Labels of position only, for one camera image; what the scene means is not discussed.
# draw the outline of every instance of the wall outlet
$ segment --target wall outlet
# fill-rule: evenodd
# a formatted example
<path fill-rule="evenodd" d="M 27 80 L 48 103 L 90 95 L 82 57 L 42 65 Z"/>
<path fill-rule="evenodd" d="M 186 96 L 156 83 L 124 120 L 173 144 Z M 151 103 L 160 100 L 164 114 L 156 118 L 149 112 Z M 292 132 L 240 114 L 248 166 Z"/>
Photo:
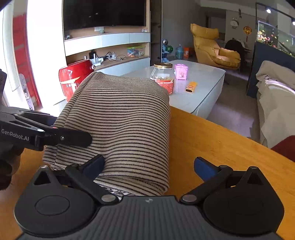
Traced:
<path fill-rule="evenodd" d="M 104 27 L 95 27 L 94 28 L 94 31 L 95 32 L 100 32 L 100 31 L 103 31 L 104 32 Z"/>

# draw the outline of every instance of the black chair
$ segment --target black chair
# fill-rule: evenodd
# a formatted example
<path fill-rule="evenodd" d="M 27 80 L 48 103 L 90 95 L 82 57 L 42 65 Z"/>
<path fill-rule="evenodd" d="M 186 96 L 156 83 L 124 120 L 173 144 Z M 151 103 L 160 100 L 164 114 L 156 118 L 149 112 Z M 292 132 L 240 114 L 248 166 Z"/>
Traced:
<path fill-rule="evenodd" d="M 229 40 L 225 45 L 225 49 L 239 53 L 241 57 L 240 71 L 243 71 L 245 66 L 245 49 L 243 48 L 243 45 L 237 40 Z"/>

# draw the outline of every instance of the gold jar lid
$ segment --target gold jar lid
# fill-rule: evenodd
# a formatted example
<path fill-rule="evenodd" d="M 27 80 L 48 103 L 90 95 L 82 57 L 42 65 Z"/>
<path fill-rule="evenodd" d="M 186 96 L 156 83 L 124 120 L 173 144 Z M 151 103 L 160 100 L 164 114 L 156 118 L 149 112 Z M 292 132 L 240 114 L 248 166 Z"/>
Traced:
<path fill-rule="evenodd" d="M 171 69 L 173 68 L 173 64 L 168 63 L 168 62 L 159 62 L 154 64 L 155 68 L 160 68 L 160 69 Z"/>

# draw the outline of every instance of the folded striped fabric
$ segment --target folded striped fabric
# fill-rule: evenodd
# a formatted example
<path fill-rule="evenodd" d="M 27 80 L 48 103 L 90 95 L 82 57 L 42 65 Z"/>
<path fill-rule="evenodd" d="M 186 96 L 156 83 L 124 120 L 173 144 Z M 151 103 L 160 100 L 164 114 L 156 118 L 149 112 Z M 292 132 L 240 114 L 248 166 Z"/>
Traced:
<path fill-rule="evenodd" d="M 94 180 L 121 197 L 162 195 L 168 184 L 169 95 L 155 81 L 91 73 L 55 122 L 89 132 L 87 148 L 48 146 L 43 160 L 54 170 L 102 154 Z"/>

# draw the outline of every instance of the pink tin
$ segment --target pink tin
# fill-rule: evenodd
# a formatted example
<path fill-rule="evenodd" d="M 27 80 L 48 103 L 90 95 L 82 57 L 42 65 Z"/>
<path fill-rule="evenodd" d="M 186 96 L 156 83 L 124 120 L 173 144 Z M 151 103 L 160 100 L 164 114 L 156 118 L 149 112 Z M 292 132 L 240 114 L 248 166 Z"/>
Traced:
<path fill-rule="evenodd" d="M 176 64 L 175 65 L 175 77 L 178 80 L 186 80 L 188 66 L 184 64 Z"/>

